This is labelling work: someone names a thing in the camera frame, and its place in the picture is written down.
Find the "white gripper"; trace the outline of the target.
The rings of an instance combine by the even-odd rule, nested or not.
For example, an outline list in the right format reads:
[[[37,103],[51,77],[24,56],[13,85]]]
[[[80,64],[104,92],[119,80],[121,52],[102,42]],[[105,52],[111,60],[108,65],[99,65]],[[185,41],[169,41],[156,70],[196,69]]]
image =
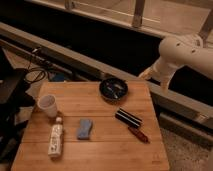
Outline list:
[[[139,74],[145,80],[154,79],[160,83],[161,88],[167,91],[174,76],[174,65],[163,59],[157,59],[150,67]]]

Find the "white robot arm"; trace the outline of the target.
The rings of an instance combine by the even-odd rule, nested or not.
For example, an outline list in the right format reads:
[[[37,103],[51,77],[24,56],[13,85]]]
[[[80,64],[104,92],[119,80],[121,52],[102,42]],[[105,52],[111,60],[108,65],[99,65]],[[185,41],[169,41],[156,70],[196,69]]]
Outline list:
[[[159,44],[159,58],[139,77],[154,79],[167,90],[178,69],[188,66],[213,80],[213,49],[205,48],[199,35],[165,37]]]

